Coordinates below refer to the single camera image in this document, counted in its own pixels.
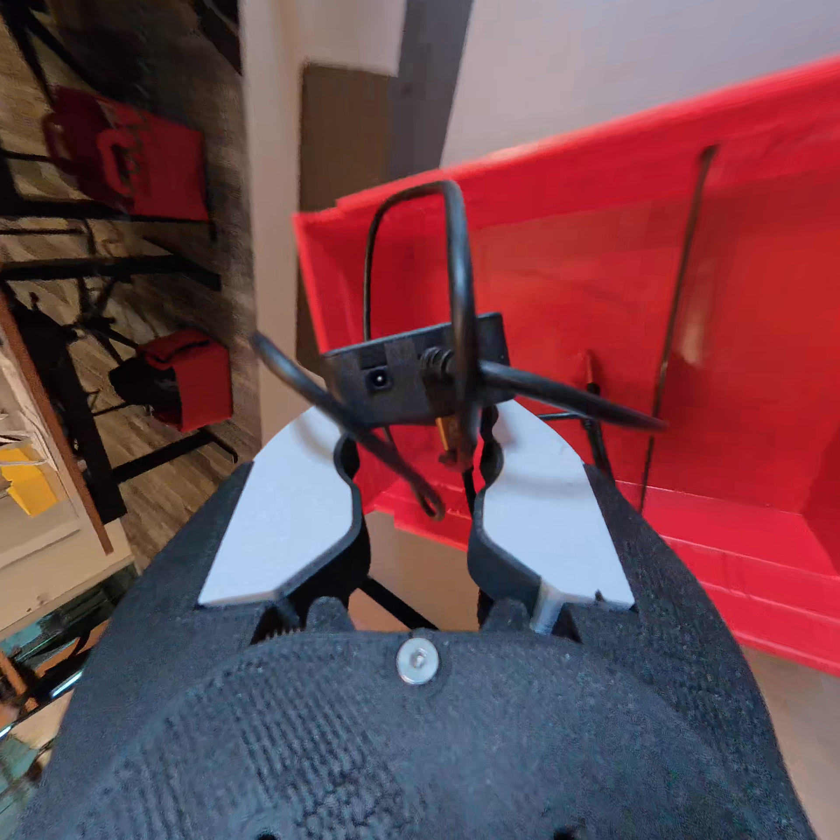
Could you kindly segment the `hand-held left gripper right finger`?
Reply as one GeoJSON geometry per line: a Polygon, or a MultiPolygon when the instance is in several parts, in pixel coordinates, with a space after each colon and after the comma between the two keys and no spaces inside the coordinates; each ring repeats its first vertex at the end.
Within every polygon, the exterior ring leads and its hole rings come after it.
{"type": "Polygon", "coordinates": [[[484,409],[467,565],[479,593],[524,605],[550,634],[567,605],[625,613],[635,598],[584,461],[517,402],[484,409]]]}

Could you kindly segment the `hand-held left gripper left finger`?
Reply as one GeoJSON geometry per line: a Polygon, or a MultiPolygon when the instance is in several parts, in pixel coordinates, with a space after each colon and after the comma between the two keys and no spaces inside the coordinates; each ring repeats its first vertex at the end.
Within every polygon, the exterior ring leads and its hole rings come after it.
{"type": "Polygon", "coordinates": [[[257,454],[197,604],[349,598],[371,567],[355,442],[316,407],[257,454]]]}

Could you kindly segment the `thin usb cable gold plug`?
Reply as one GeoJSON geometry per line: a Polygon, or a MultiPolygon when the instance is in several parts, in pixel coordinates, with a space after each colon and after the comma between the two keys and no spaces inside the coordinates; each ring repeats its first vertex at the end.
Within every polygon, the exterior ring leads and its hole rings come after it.
{"type": "MultiPolygon", "coordinates": [[[[423,378],[428,382],[440,380],[441,382],[448,383],[452,379],[449,368],[454,367],[455,363],[453,362],[453,358],[454,353],[452,350],[441,348],[426,350],[422,356],[423,378]]],[[[599,396],[602,388],[599,382],[599,364],[596,361],[596,357],[591,350],[586,350],[583,352],[582,358],[585,378],[584,389],[592,395],[599,396]]],[[[538,418],[546,424],[563,421],[579,423],[585,431],[594,466],[615,485],[616,479],[613,474],[611,460],[607,454],[601,422],[568,410],[539,414],[538,418]]],[[[461,442],[462,433],[457,416],[439,416],[436,418],[435,423],[444,449],[444,453],[440,457],[441,462],[447,467],[459,469],[458,446],[461,442]]],[[[465,467],[460,470],[460,473],[464,483],[469,512],[473,512],[476,500],[476,488],[473,477],[474,469],[472,466],[465,467]]]]}

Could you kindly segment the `red plastic bin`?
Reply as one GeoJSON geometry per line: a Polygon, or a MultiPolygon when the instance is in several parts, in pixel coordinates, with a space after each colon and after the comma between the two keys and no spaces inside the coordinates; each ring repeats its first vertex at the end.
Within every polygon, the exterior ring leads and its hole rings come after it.
{"type": "Polygon", "coordinates": [[[321,352],[363,339],[376,208],[451,179],[513,365],[660,415],[625,497],[741,644],[838,675],[838,57],[293,218],[321,352]]]}

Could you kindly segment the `red bag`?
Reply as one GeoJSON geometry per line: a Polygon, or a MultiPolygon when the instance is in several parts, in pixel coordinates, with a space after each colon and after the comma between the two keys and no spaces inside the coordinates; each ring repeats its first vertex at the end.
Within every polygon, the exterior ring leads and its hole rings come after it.
{"type": "Polygon", "coordinates": [[[228,350],[199,329],[180,329],[141,345],[108,378],[125,403],[148,408],[180,433],[233,415],[228,350]]]}
{"type": "Polygon", "coordinates": [[[79,192],[132,217],[210,222],[201,132],[77,88],[51,93],[45,145],[79,192]]]}

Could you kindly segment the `yellow bin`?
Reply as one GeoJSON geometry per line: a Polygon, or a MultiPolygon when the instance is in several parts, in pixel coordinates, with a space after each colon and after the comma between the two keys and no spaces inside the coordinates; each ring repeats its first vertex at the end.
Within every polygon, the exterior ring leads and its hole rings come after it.
{"type": "Polygon", "coordinates": [[[53,508],[60,499],[50,482],[47,458],[30,444],[11,444],[1,449],[2,477],[8,493],[30,517],[53,508]]]}

